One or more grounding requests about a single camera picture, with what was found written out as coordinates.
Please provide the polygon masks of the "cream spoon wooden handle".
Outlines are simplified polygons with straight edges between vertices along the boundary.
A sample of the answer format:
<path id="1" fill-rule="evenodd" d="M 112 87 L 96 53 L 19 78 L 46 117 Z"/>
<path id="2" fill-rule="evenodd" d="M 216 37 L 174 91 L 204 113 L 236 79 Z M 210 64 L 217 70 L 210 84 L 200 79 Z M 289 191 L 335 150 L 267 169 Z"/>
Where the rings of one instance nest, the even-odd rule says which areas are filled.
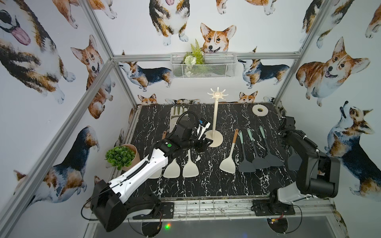
<path id="1" fill-rule="evenodd" d="M 151 175 L 149 177 L 149 179 L 158 179 L 160 178 L 162 175 L 162 168 L 160 168 L 159 170 L 157 170 L 153 175 Z"/>

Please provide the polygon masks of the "cream slotted turner wooden handle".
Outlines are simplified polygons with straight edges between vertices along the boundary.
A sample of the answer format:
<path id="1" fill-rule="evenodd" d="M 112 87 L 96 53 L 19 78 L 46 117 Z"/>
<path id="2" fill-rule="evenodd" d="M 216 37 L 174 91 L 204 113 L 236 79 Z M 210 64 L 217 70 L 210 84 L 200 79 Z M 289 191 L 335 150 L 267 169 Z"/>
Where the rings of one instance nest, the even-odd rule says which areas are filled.
<path id="1" fill-rule="evenodd" d="M 235 162 L 233 161 L 232 155 L 233 155 L 233 151 L 235 148 L 238 133 L 239 133 L 239 130 L 235 129 L 235 133 L 234 133 L 233 141 L 231 144 L 229 156 L 226 157 L 225 159 L 223 159 L 219 165 L 220 170 L 227 172 L 227 173 L 230 173 L 230 174 L 235 174 L 235 172 L 236 172 L 236 165 L 235 165 Z"/>

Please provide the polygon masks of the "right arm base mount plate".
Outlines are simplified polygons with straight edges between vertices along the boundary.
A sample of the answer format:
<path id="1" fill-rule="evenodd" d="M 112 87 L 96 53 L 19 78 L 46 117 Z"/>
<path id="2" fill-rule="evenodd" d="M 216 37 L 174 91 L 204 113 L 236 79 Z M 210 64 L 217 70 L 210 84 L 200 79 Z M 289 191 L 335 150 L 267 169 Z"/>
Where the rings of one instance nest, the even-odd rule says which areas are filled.
<path id="1" fill-rule="evenodd" d="M 253 200 L 251 210 L 256 216 L 281 216 L 295 215 L 293 205 L 285 204 L 279 201 Z"/>

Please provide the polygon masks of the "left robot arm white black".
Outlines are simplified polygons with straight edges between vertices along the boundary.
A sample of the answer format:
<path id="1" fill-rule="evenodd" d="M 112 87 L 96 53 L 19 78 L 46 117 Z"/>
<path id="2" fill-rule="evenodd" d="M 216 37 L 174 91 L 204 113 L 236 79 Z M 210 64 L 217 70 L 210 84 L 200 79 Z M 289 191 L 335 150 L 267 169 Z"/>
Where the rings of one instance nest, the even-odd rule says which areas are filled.
<path id="1" fill-rule="evenodd" d="M 199 118 L 195 112 L 182 113 L 173 130 L 154 143 L 150 153 L 132 169 L 119 177 L 98 182 L 90 198 L 90 209 L 106 232 L 118 228 L 126 219 L 145 216 L 150 219 L 162 217 L 162 202 L 155 195 L 132 197 L 132 194 L 156 172 L 168 165 L 179 151 L 195 149 L 204 152 L 212 139 L 205 136 L 211 123 Z"/>

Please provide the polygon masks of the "cream spatula wooden handle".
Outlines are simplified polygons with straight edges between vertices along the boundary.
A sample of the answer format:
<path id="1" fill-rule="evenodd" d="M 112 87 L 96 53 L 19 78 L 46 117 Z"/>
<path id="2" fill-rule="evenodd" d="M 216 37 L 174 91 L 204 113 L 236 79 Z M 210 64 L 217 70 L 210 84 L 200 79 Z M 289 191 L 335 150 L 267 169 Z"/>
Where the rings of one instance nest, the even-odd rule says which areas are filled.
<path id="1" fill-rule="evenodd" d="M 177 159 L 175 158 L 165 169 L 163 177 L 167 179 L 175 179 L 180 176 L 180 172 L 180 166 L 177 163 Z"/>

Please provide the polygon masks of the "grey turner mint handle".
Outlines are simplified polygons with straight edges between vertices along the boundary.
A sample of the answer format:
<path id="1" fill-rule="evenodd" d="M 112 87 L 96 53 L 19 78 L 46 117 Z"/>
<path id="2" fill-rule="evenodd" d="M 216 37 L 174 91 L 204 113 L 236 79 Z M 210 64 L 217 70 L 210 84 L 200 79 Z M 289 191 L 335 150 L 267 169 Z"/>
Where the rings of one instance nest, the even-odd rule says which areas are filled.
<path id="1" fill-rule="evenodd" d="M 252 135 L 252 130 L 251 129 L 247 129 L 247 132 L 248 132 L 248 135 L 249 135 L 249 138 L 250 138 L 250 141 L 251 141 L 251 144 L 252 144 L 252 148 L 253 148 L 253 151 L 254 151 L 254 159 L 252 161 L 252 164 L 255 166 L 256 169 L 267 169 L 270 167 L 270 164 L 269 162 L 267 162 L 264 158 L 260 157 L 258 152 L 257 152 L 257 148 L 256 148 L 256 145 L 255 145 L 255 139 L 253 138 L 253 135 Z"/>

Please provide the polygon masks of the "grey spatula mint handle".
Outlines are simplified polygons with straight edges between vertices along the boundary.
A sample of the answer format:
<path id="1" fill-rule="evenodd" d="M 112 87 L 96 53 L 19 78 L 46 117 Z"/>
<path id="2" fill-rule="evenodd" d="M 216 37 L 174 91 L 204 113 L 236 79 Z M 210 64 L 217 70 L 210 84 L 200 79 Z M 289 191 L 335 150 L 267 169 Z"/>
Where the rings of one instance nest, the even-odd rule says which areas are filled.
<path id="1" fill-rule="evenodd" d="M 287 161 L 288 169 L 291 171 L 298 171 L 302 163 L 301 156 L 294 150 L 293 147 L 290 147 L 290 156 Z"/>
<path id="2" fill-rule="evenodd" d="M 239 172 L 241 173 L 253 173 L 256 171 L 255 166 L 249 162 L 246 158 L 246 153 L 245 153 L 245 145 L 244 145 L 244 139 L 243 139 L 243 133 L 241 130 L 239 130 L 239 137 L 240 137 L 240 144 L 241 144 L 241 150 L 242 150 L 242 155 L 243 155 L 243 160 L 242 162 L 238 165 Z"/>

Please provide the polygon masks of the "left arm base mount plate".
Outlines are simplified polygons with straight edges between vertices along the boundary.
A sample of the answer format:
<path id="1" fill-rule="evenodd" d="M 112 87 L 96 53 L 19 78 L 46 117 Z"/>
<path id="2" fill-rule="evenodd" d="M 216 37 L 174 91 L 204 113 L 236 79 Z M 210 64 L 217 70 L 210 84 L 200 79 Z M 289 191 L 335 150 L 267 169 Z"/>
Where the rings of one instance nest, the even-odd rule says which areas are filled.
<path id="1" fill-rule="evenodd" d="M 134 220 L 151 220 L 151 219 L 172 219 L 174 217 L 173 202 L 162 202 L 159 206 L 155 207 L 148 215 L 134 216 Z"/>

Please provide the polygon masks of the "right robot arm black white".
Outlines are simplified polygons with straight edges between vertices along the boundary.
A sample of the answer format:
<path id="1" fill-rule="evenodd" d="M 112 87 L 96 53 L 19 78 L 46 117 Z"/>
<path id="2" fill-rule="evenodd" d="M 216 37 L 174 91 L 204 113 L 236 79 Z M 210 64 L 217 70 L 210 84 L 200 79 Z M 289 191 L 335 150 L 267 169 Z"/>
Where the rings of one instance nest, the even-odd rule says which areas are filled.
<path id="1" fill-rule="evenodd" d="M 287 204 L 306 198 L 334 198 L 339 190 L 340 161 L 326 155 L 307 135 L 296 129 L 295 119 L 282 113 L 278 134 L 283 143 L 300 156 L 296 181 L 273 190 L 270 200 L 275 204 Z"/>

